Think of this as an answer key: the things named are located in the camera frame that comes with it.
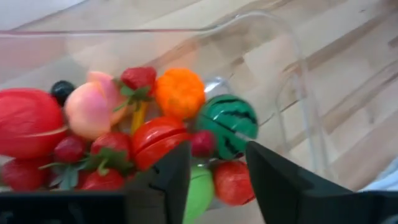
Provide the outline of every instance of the wooden surface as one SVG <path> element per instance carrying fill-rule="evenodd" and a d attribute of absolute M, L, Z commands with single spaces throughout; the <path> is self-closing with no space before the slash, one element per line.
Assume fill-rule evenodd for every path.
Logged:
<path fill-rule="evenodd" d="M 307 59 L 307 81 L 318 103 L 319 131 L 327 148 L 324 159 L 336 177 L 334 181 L 358 190 L 398 156 L 397 7 L 395 0 L 98 0 L 85 1 L 19 29 L 205 27 L 235 14 L 268 9 L 293 27 Z M 60 77 L 79 83 L 88 69 L 118 75 L 133 65 L 151 64 L 159 71 L 190 67 L 204 78 L 227 78 L 236 94 L 251 102 L 258 113 L 258 141 L 313 169 L 303 103 L 297 101 L 300 94 L 308 96 L 308 92 L 297 91 L 302 83 L 295 74 L 301 69 L 288 40 L 271 23 L 250 18 L 218 34 L 199 37 L 184 33 L 2 40 L 0 48 L 8 47 L 18 54 L 0 54 L 0 88 L 26 85 L 47 89 Z M 27 56 L 21 59 L 21 52 L 36 56 L 34 60 Z M 20 68 L 14 69 L 13 63 Z M 276 108 L 275 91 L 280 87 L 276 84 L 282 81 L 286 84 Z M 315 138 L 316 150 L 321 143 Z M 228 223 L 262 222 L 255 203 L 243 209 L 209 212 L 199 222 L 222 223 L 219 218 L 225 216 L 231 216 Z"/>

